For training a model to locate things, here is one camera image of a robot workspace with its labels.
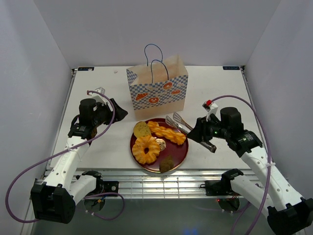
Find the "twisted bread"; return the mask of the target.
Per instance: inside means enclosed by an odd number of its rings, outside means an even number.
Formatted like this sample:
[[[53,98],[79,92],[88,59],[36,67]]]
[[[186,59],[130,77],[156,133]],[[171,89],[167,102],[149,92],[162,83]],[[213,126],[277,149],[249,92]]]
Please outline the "twisted bread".
[[[147,125],[150,131],[157,137],[164,137],[177,145],[182,145],[186,141],[186,136],[183,133],[175,132],[171,128],[160,126],[158,122],[148,121]]]

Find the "metal serving tongs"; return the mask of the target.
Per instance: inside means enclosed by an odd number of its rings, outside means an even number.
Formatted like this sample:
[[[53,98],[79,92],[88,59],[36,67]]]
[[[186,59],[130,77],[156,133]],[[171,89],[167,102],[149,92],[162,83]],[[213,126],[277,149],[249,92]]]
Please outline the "metal serving tongs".
[[[177,112],[174,112],[172,117],[166,116],[165,122],[169,126],[178,129],[184,135],[187,135],[193,129]],[[211,153],[215,153],[217,150],[216,146],[209,141],[202,141],[199,142],[199,144],[208,149]]]

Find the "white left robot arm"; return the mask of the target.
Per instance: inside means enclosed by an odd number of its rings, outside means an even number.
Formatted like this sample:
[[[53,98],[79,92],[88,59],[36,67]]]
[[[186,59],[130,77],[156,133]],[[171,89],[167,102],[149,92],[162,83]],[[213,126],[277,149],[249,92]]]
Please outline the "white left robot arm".
[[[81,100],[79,114],[71,122],[66,152],[45,180],[31,189],[36,219],[67,224],[74,216],[76,205],[85,196],[97,196],[104,191],[101,174],[97,171],[85,171],[75,182],[72,178],[91,139],[97,134],[97,127],[121,121],[127,114],[113,98],[108,103],[100,97]]]

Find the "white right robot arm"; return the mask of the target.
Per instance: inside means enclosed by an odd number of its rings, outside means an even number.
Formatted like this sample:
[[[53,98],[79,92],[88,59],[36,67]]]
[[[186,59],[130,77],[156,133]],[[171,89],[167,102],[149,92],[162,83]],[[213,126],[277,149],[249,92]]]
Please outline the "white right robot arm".
[[[236,192],[255,207],[260,207],[276,235],[299,235],[310,226],[313,222],[313,200],[305,199],[281,174],[260,139],[244,128],[237,108],[222,108],[221,117],[217,118],[217,105],[212,103],[203,107],[207,115],[197,119],[187,137],[198,143],[212,138],[224,139],[263,185],[263,188],[257,187],[240,170],[232,169],[222,175],[222,191],[226,194]]]

